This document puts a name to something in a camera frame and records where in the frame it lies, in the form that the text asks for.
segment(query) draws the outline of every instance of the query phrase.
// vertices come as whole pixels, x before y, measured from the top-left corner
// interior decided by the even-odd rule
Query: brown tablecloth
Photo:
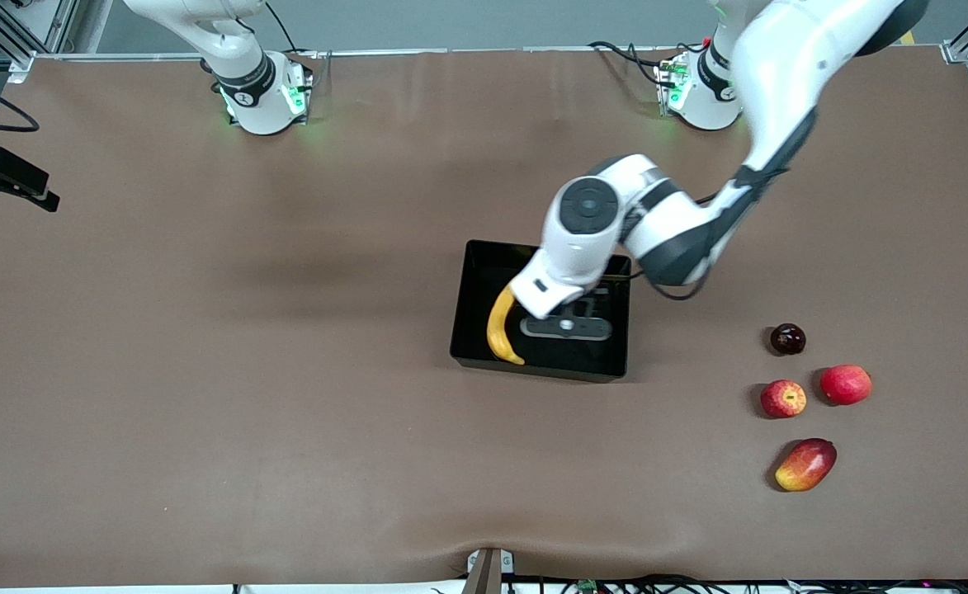
[[[536,243],[613,154],[704,196],[744,123],[662,120],[611,54],[319,71],[275,138],[194,63],[8,88],[43,130],[0,144],[64,202],[0,196],[0,586],[448,578],[481,545],[524,574],[968,578],[968,74],[939,49],[839,73],[705,292],[635,287],[606,386],[447,356],[465,241]],[[803,355],[763,349],[782,321]],[[867,402],[756,413],[842,362]],[[809,436],[835,470],[778,493]]]

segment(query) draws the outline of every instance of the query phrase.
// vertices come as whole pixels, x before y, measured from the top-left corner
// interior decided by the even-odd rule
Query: robotic arm
[[[898,10],[919,3],[770,2],[736,39],[730,60],[752,135],[751,151],[733,179],[706,206],[639,154],[609,159],[570,181],[549,208],[539,251],[510,283],[517,301],[542,319],[578,299],[600,281],[617,243],[661,293],[664,286],[702,281],[744,216],[803,146],[824,84],[879,44],[877,37],[894,35],[894,41],[908,30],[916,20],[896,33],[907,22]],[[892,26],[895,18],[900,22]]]
[[[265,0],[125,0],[136,14],[167,27],[204,56],[227,110],[246,131],[275,134],[307,116],[310,72],[265,52],[241,23]]]

